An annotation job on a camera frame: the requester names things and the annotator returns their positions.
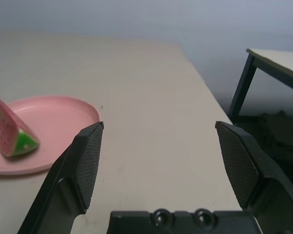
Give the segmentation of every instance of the watermelon slice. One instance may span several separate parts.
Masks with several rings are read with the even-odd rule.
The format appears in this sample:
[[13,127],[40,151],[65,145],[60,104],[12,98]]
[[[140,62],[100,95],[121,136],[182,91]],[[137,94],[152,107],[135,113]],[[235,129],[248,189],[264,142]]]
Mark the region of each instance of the watermelon slice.
[[21,155],[39,144],[33,131],[0,100],[0,152],[7,157]]

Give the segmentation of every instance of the textured rubber pad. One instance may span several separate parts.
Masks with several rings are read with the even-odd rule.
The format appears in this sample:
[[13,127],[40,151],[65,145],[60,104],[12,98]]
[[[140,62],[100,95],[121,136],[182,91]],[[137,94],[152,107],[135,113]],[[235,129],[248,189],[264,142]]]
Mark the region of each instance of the textured rubber pad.
[[222,124],[216,125],[226,172],[241,208],[247,208],[259,181],[259,172],[240,138]]

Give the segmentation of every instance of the table leg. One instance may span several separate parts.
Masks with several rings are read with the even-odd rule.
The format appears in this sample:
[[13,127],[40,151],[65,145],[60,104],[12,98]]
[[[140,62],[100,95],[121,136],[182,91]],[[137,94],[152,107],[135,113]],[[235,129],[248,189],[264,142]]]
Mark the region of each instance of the table leg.
[[254,61],[254,56],[249,54],[248,59],[246,60],[239,84],[236,88],[233,100],[230,105],[228,116],[233,123],[237,120],[237,117],[240,113],[246,93],[249,90],[250,84],[252,82],[253,76],[256,71],[256,67],[253,65],[253,61]]

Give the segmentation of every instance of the table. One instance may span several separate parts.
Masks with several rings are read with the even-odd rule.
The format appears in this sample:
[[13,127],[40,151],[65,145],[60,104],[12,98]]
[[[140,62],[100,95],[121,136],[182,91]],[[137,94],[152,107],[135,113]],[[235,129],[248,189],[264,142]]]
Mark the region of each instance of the table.
[[246,94],[257,68],[293,89],[293,52],[247,49],[249,56],[230,105],[232,122],[238,120]]
[[[70,95],[100,109],[100,165],[72,233],[106,233],[112,210],[240,210],[217,120],[230,122],[169,43],[0,32],[0,96]],[[0,177],[0,234],[18,231],[46,172]]]

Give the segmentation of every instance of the white table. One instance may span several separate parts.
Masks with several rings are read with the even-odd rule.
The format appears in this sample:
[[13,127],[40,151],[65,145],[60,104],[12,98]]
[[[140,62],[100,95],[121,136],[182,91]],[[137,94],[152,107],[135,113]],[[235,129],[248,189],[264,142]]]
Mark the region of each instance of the white table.
[[[91,206],[72,233],[106,233],[113,210],[240,210],[215,121],[229,121],[173,44],[0,32],[0,96],[70,95],[105,130]],[[0,177],[0,234],[16,233],[46,172]]]
[[293,89],[293,52],[260,49],[246,51],[249,56],[228,113],[233,123],[241,121],[239,113],[257,68]]

